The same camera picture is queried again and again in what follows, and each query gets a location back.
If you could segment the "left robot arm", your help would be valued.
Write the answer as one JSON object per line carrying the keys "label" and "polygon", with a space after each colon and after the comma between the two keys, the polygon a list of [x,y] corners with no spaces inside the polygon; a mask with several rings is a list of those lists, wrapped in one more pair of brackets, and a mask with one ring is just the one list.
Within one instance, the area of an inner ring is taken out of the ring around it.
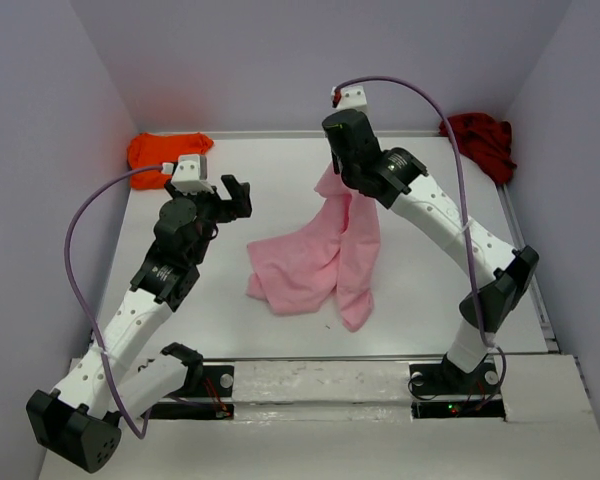
{"label": "left robot arm", "polygon": [[203,378],[202,355],[174,342],[132,379],[123,379],[194,287],[219,225],[252,214],[249,183],[232,175],[221,181],[226,199],[202,181],[166,183],[171,198],[159,210],[154,240],[115,315],[106,328],[92,329],[95,341],[75,367],[26,404],[38,444],[88,473],[111,459],[122,438],[121,421],[145,436],[136,418],[147,419],[162,397],[194,388]]}

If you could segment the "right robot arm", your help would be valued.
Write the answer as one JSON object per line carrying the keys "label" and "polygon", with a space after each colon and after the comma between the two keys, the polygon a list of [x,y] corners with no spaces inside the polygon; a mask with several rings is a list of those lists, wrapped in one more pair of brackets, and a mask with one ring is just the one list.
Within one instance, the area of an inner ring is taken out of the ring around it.
{"label": "right robot arm", "polygon": [[481,371],[496,333],[525,295],[539,262],[530,246],[517,249],[463,216],[427,167],[401,147],[381,148],[368,117],[355,109],[322,122],[332,164],[344,184],[405,219],[467,275],[470,293],[450,349],[438,364],[420,368],[417,396],[464,395]]}

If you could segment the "pink t shirt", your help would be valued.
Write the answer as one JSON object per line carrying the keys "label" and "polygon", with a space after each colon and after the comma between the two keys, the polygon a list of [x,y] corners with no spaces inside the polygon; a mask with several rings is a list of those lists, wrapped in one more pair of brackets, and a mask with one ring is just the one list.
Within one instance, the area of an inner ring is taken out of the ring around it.
{"label": "pink t shirt", "polygon": [[371,280],[381,247],[376,202],[347,188],[327,168],[314,191],[324,203],[302,228],[247,245],[252,273],[246,295],[276,315],[318,311],[334,296],[344,327],[371,316]]}

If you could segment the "orange t shirt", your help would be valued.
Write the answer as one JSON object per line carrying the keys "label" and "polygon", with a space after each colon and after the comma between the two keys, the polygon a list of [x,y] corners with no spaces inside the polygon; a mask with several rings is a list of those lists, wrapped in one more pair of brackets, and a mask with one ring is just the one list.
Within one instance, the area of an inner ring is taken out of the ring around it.
{"label": "orange t shirt", "polygon": [[[127,147],[129,168],[139,169],[162,163],[177,162],[181,155],[206,155],[214,141],[205,134],[153,135],[142,133],[131,140]],[[130,180],[133,190],[160,190],[169,179],[160,171],[134,174]]]}

